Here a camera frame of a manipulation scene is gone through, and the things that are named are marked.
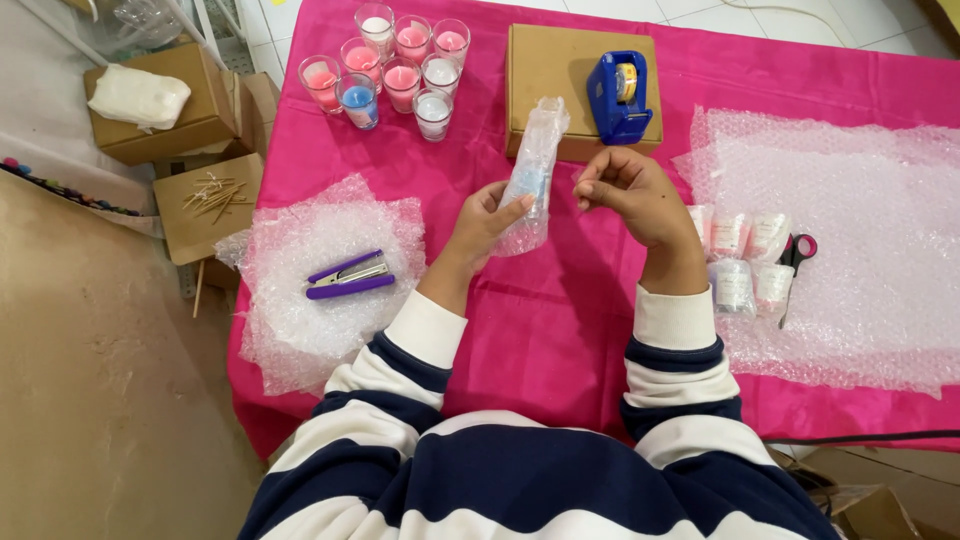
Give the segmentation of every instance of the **blue candle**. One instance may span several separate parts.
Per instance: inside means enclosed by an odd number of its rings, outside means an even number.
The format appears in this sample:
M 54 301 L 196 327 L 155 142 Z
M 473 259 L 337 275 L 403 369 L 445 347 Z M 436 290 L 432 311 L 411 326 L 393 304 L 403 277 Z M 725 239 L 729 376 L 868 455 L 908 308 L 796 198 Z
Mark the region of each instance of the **blue candle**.
M 379 120 L 375 95 L 373 90 L 365 86 L 351 86 L 344 90 L 341 103 L 350 120 L 353 120 L 353 125 L 361 130 L 373 129 Z

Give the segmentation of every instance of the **striped sweatshirt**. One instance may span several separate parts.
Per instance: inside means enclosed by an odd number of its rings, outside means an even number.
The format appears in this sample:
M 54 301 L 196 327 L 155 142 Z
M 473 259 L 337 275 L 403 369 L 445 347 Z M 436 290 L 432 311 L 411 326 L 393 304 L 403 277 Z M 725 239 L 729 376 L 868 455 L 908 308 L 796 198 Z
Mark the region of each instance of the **striped sweatshirt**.
M 440 412 L 467 320 L 414 292 L 336 369 L 239 538 L 836 539 L 740 420 L 711 292 L 637 288 L 630 448 L 509 411 Z

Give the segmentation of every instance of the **tape dispenser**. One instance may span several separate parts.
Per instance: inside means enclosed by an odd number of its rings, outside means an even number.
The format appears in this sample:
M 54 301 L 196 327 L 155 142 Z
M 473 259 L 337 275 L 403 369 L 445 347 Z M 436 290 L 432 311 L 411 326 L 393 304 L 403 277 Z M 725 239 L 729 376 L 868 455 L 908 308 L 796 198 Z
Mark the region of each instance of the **tape dispenser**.
M 647 105 L 647 60 L 637 51 L 611 51 L 587 77 L 593 121 L 604 144 L 640 142 L 654 112 Z

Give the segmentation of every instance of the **table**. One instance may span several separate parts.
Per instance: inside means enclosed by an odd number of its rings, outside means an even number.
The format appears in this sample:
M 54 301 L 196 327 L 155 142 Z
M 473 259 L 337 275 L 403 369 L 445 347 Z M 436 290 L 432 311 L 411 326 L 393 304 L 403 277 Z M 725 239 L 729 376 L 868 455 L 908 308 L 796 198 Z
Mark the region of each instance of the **table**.
M 397 16 L 465 21 L 472 33 L 466 70 L 444 142 L 424 141 L 416 120 L 394 112 L 383 95 L 380 125 L 361 132 L 344 115 L 323 115 L 295 69 L 307 56 L 335 55 L 356 33 L 352 16 L 359 3 L 304 2 L 300 8 L 257 204 L 287 206 L 359 172 L 381 200 L 420 197 L 428 261 L 443 247 L 463 199 L 483 184 L 509 178 L 503 68 L 507 29 L 514 22 L 654 38 L 665 127 L 654 157 L 687 200 L 689 187 L 670 159 L 690 149 L 694 105 L 810 117 L 839 126 L 960 128 L 954 95 L 960 64 L 952 61 L 471 0 L 391 0 Z M 625 438 L 617 400 L 626 390 L 623 350 L 645 251 L 627 237 L 616 216 L 576 211 L 566 194 L 577 166 L 558 163 L 554 171 L 547 243 L 523 256 L 492 260 L 474 281 L 470 324 L 446 394 L 447 415 L 506 408 L 546 425 Z M 249 300 L 249 290 L 241 285 L 237 312 L 246 310 Z M 236 317 L 228 347 L 234 409 L 257 453 L 266 456 L 309 416 L 318 398 L 264 396 L 259 368 L 238 355 L 243 326 L 244 319 Z M 911 392 L 809 387 L 773 377 L 740 375 L 737 380 L 744 421 L 768 440 L 876 438 L 960 428 L 960 386 L 945 387 L 943 399 L 935 400 Z M 960 452 L 960 431 L 952 435 L 876 444 Z

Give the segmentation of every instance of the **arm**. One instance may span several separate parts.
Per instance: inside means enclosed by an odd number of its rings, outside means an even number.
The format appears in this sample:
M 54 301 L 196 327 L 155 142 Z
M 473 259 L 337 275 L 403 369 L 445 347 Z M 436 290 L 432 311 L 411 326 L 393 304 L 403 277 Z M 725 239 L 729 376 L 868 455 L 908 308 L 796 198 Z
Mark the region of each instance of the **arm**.
M 497 210 L 505 187 L 491 184 L 467 199 L 394 322 L 334 370 L 313 418 L 263 479 L 240 539 L 347 538 L 360 527 L 398 525 L 388 522 L 400 515 L 402 498 L 384 494 L 403 477 L 420 435 L 443 420 L 470 279 L 532 202 Z
M 629 391 L 620 401 L 637 453 L 663 471 L 687 508 L 719 498 L 756 521 L 806 531 L 807 538 L 834 537 L 741 421 L 740 389 L 713 326 L 700 239 L 662 169 L 611 148 L 591 162 L 574 194 L 583 198 L 582 209 L 617 211 L 647 247 L 625 354 Z

